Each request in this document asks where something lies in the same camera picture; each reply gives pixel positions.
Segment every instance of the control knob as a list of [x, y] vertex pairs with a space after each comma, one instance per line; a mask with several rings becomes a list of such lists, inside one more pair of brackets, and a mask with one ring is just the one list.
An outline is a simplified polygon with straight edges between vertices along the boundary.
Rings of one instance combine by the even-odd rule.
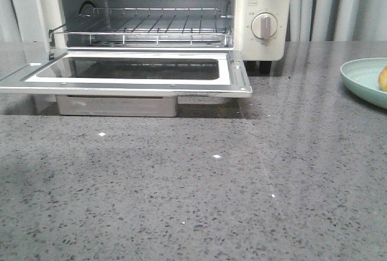
[[271, 13], [261, 13], [252, 22], [253, 34], [258, 39], [270, 39], [277, 30], [277, 19]]

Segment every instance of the oven rack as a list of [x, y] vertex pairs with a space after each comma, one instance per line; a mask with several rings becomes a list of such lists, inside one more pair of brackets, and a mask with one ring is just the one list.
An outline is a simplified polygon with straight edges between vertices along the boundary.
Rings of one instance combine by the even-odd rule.
[[228, 47], [228, 21], [218, 8], [94, 8], [50, 34], [68, 47]]

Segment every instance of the white knob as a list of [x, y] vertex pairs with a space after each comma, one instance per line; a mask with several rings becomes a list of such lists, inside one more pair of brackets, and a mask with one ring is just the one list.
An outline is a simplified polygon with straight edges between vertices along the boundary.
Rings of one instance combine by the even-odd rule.
[[261, 13], [252, 22], [253, 34], [258, 39], [270, 39], [277, 31], [277, 19], [270, 13]]

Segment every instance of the toaster oven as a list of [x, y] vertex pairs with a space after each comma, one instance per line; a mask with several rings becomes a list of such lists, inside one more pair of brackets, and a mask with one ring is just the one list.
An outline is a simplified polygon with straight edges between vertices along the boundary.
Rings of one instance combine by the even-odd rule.
[[289, 0], [38, 0], [48, 62], [1, 92], [61, 114], [174, 116], [178, 96], [251, 97], [244, 62], [284, 54]]

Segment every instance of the plate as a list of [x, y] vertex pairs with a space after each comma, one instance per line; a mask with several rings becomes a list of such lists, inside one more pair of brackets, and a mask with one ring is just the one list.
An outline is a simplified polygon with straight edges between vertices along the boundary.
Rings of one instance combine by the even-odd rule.
[[387, 109], [387, 92], [380, 89], [378, 78], [387, 66], [387, 58], [352, 60], [340, 68], [345, 86], [356, 96]]

